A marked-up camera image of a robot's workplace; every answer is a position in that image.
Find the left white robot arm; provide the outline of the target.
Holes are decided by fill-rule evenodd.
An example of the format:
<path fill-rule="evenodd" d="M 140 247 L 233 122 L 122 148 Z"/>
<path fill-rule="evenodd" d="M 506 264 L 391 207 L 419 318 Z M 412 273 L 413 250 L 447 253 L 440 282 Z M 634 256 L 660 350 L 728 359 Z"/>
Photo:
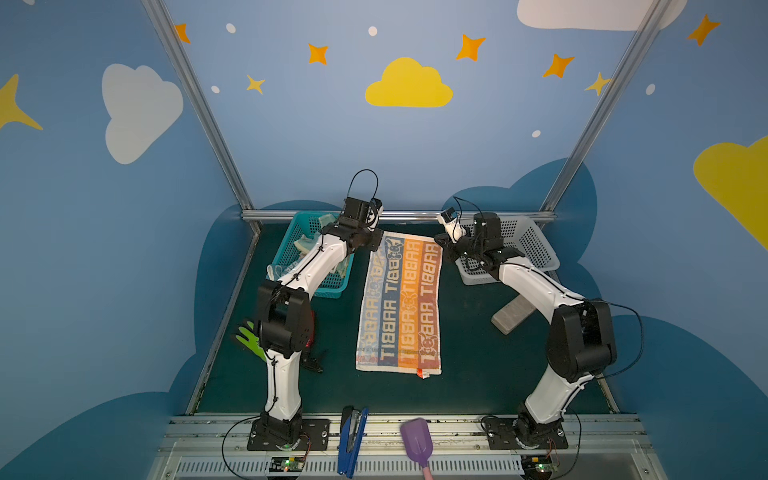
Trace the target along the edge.
<path fill-rule="evenodd" d="M 381 200 L 348 197 L 341 213 L 324 226 L 309 252 L 278 280 L 258 290 L 257 338 L 268 367 L 268 400 L 260 422 L 289 437 L 301 424 L 300 359 L 314 334 L 311 300 L 325 278 L 359 249 L 375 251 Z"/>

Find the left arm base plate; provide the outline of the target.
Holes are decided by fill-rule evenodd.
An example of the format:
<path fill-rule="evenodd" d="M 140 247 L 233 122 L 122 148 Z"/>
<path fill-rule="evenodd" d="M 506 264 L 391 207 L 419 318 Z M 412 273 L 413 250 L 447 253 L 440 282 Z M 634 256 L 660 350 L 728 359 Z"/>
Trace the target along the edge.
<path fill-rule="evenodd" d="M 256 420 L 247 442 L 248 451 L 325 451 L 331 422 L 325 418 L 283 421 L 266 416 Z"/>

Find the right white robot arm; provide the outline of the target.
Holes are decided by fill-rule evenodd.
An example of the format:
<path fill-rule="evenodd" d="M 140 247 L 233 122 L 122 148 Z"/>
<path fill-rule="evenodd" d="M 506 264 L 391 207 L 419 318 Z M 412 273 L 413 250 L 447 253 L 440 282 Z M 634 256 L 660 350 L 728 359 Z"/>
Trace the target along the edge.
<path fill-rule="evenodd" d="M 549 323 L 547 368 L 537 387 L 519 407 L 514 428 L 526 445 L 561 426 L 562 417 L 585 385 L 617 359 L 610 308 L 562 286 L 538 269 L 520 250 L 504 245 L 501 220 L 477 213 L 473 229 L 460 225 L 455 210 L 436 216 L 445 231 L 434 237 L 444 256 L 476 261 L 494 279 L 512 288 Z"/>

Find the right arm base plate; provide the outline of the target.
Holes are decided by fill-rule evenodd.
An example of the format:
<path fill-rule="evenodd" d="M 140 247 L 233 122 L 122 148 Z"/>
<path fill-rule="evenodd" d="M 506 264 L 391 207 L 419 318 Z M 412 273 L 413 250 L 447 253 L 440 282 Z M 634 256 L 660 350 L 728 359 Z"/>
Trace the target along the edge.
<path fill-rule="evenodd" d="M 538 424 L 528 417 L 486 415 L 480 419 L 480 426 L 491 450 L 560 450 L 569 446 L 561 420 Z"/>

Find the orange striped rabbit towel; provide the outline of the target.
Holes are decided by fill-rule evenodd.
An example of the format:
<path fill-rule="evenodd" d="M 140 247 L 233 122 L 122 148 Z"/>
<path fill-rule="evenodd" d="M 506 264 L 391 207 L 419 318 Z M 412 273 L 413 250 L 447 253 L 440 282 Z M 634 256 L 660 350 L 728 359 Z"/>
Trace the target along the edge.
<path fill-rule="evenodd" d="M 442 373 L 439 282 L 442 248 L 430 237 L 386 232 L 369 265 L 355 367 L 359 371 Z"/>

